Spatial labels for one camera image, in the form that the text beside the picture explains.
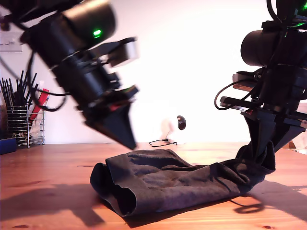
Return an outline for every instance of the cable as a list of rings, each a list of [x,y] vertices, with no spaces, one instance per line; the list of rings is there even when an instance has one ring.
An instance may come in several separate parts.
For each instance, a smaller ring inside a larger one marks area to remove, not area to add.
[[[0,58],[1,65],[17,80],[20,81],[20,78],[14,73],[14,71],[8,66],[8,64]],[[57,96],[57,97],[64,97],[64,96],[70,96],[70,93],[53,93],[53,92],[46,92],[40,89],[36,89],[37,92],[44,92],[48,95]]]
[[[283,22],[279,19],[279,17],[275,14],[274,9],[272,7],[272,0],[267,0],[267,7],[270,13],[270,16],[274,19],[274,21],[283,24]]]
[[[244,81],[256,81],[256,80],[252,80],[252,79],[238,80],[238,81],[236,81],[236,82],[233,82],[233,83],[227,85],[227,86],[224,87],[223,89],[221,89],[221,90],[217,93],[217,95],[216,95],[216,97],[215,97],[215,99],[214,99],[214,106],[215,106],[215,108],[217,108],[218,110],[227,110],[227,109],[233,108],[235,105],[230,105],[230,106],[225,107],[225,108],[220,108],[220,107],[217,105],[217,98],[219,97],[219,95],[220,95],[223,91],[225,91],[225,90],[228,89],[229,87],[231,87],[231,86],[233,86],[233,85],[236,85],[236,84],[238,84],[238,83],[244,82]],[[241,100],[244,101],[245,99],[247,99],[247,98],[252,94],[252,92],[254,91],[254,89],[252,89],[252,90],[251,90],[245,97],[243,97]]]
[[[33,60],[34,60],[34,54],[35,54],[35,51],[32,51],[31,53],[31,56],[30,56],[30,59],[29,59],[29,62],[28,62],[28,67],[27,67],[27,73],[26,73],[26,76],[27,76],[27,84],[28,84],[28,87],[29,87],[29,91],[30,91],[30,94],[31,94],[31,98],[34,100],[34,103],[41,109],[45,110],[45,111],[48,111],[48,112],[55,112],[55,111],[58,111],[65,103],[66,103],[66,96],[63,98],[63,101],[62,103],[57,107],[57,108],[48,108],[47,106],[44,106],[44,105],[41,105],[39,100],[37,99],[36,95],[35,95],[35,92],[36,90],[31,87],[31,69],[32,69],[32,64],[33,64]]]
[[[167,144],[165,145],[152,145],[152,143],[155,143],[155,142],[158,142],[158,141],[164,141],[164,142],[168,142]],[[178,144],[176,141],[171,143],[168,141],[168,139],[163,139],[163,140],[155,140],[155,141],[151,141],[149,142],[149,144],[153,147],[153,148],[157,148],[157,147],[163,147],[163,146],[167,146],[167,145],[182,145],[182,144]]]

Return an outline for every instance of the green led light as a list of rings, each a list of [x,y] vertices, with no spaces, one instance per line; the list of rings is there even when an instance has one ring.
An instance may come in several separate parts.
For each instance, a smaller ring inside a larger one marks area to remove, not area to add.
[[[93,32],[94,38],[99,38],[102,35],[102,31],[101,30],[95,30]]]
[[[301,26],[301,25],[304,25],[305,23],[299,23],[299,24],[297,24],[295,27],[299,27],[299,26]]]

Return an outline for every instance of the blue object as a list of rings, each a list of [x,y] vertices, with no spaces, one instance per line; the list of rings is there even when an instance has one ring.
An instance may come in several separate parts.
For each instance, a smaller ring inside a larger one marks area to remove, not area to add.
[[[0,155],[16,151],[17,151],[16,138],[0,140]]]

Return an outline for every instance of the wooden table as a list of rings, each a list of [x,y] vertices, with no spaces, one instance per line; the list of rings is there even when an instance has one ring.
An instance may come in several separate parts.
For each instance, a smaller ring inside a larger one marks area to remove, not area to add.
[[[167,148],[191,164],[211,164],[234,158],[243,144]],[[45,145],[1,156],[1,229],[307,229],[306,155],[277,152],[276,172],[246,197],[123,219],[102,204],[89,177],[96,163],[128,151],[117,144]]]

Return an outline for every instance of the red object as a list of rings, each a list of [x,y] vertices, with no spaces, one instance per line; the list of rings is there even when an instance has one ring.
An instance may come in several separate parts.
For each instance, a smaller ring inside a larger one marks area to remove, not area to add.
[[[40,104],[41,106],[46,102],[46,100],[47,100],[47,98],[48,98],[48,94],[45,93],[45,92],[42,92],[42,93],[40,94],[39,99],[38,99],[39,104]],[[34,109],[33,109],[33,111],[32,111],[32,114],[31,114],[31,116],[30,116],[30,122],[31,122],[31,123],[32,123],[33,120],[37,117],[37,113],[39,113],[40,110],[41,110],[41,108],[39,108],[37,105],[34,107]]]

